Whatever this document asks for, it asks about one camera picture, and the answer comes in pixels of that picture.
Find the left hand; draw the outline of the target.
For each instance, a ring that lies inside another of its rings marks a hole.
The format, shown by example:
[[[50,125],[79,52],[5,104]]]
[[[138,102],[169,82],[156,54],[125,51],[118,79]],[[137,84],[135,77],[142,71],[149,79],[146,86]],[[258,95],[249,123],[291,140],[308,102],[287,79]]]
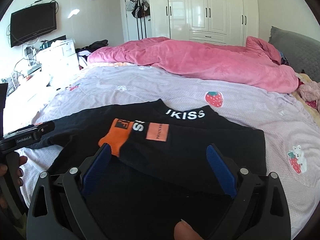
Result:
[[[8,168],[6,174],[1,178],[1,194],[13,213],[25,213],[28,209],[18,184],[19,176],[17,175],[17,170],[19,169],[19,162],[20,156],[16,152],[1,154],[1,164],[6,165]]]

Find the right hand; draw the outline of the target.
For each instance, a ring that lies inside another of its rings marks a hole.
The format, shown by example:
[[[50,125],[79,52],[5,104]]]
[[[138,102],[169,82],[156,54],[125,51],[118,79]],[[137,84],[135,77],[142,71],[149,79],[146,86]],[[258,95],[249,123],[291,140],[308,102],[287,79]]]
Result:
[[[178,222],[174,228],[175,240],[203,240],[203,238],[193,230],[184,220]]]

